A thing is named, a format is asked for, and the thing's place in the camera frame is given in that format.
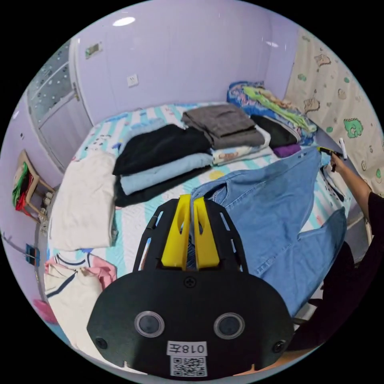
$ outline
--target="door handle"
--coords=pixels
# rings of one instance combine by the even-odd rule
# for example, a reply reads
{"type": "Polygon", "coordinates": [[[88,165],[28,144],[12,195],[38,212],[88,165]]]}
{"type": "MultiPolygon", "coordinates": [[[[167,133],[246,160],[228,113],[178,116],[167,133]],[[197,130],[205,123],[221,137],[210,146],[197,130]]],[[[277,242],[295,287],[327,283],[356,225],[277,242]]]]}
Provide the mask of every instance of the door handle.
{"type": "Polygon", "coordinates": [[[77,101],[80,101],[80,97],[79,97],[79,95],[78,95],[78,93],[77,93],[77,86],[76,86],[76,83],[73,82],[72,85],[73,85],[73,91],[75,92],[76,100],[77,100],[77,101]]]}

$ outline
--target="pink clothing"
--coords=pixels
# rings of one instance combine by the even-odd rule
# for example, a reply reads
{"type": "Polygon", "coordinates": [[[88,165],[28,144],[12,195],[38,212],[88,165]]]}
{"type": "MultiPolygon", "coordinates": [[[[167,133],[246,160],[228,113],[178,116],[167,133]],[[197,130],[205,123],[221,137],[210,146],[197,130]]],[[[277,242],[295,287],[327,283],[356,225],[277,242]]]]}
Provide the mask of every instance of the pink clothing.
{"type": "Polygon", "coordinates": [[[44,321],[49,324],[58,324],[56,317],[48,303],[42,300],[33,300],[33,305],[44,321]]]}
{"type": "MultiPolygon", "coordinates": [[[[102,286],[102,289],[108,287],[111,283],[113,283],[117,279],[117,271],[116,267],[107,261],[103,260],[102,258],[92,255],[92,267],[81,267],[85,270],[89,271],[90,273],[96,275],[99,280],[100,284],[102,286]]],[[[45,263],[45,273],[48,273],[48,265],[49,264],[57,264],[55,263],[54,259],[50,259],[45,263]]]]}

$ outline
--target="lavender wall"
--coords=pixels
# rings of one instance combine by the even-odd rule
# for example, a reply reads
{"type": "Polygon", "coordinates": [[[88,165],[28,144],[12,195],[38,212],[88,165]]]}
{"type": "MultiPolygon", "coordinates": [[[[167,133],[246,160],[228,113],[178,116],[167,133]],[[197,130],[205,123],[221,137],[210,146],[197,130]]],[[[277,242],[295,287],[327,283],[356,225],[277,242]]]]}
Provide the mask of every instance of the lavender wall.
{"type": "Polygon", "coordinates": [[[295,60],[298,25],[274,12],[270,12],[270,21],[271,54],[264,79],[265,87],[283,99],[295,60]]]}
{"type": "MultiPolygon", "coordinates": [[[[7,239],[12,237],[12,244],[25,250],[26,243],[35,244],[36,223],[16,211],[12,205],[13,179],[18,156],[22,149],[25,149],[36,171],[52,186],[61,182],[62,174],[51,162],[32,131],[24,96],[15,108],[13,116],[15,115],[9,123],[0,152],[0,229],[7,239]]],[[[28,301],[40,298],[34,267],[9,244],[3,244],[11,269],[28,301]]]]}
{"type": "Polygon", "coordinates": [[[270,15],[235,0],[152,0],[95,22],[77,36],[91,119],[165,102],[224,100],[231,82],[263,80],[272,50],[270,15]],[[112,25],[124,17],[136,20],[112,25]],[[97,42],[103,51],[85,59],[97,42]],[[139,85],[129,88],[133,74],[139,85]]]}

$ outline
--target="door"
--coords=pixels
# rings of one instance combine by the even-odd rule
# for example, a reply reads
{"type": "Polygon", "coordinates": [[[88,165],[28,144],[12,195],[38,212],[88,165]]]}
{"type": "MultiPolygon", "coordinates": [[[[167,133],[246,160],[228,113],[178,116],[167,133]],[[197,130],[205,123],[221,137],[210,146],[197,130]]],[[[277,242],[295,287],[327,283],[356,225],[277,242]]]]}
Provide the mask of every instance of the door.
{"type": "Polygon", "coordinates": [[[62,172],[92,128],[78,87],[77,46],[75,38],[63,44],[27,89],[38,137],[62,172]]]}

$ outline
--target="person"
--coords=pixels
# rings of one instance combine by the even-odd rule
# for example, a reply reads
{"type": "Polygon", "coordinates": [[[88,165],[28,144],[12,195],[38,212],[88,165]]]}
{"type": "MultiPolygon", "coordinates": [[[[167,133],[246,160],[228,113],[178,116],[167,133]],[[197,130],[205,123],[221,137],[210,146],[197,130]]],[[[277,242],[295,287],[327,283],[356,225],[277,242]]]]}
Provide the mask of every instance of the person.
{"type": "Polygon", "coordinates": [[[357,308],[374,279],[384,255],[384,198],[371,191],[343,160],[331,157],[331,165],[350,189],[366,220],[371,225],[372,242],[356,268],[350,247],[344,242],[324,279],[322,299],[313,300],[316,310],[302,324],[280,359],[271,366],[239,375],[252,374],[287,364],[326,342],[357,308]]]}

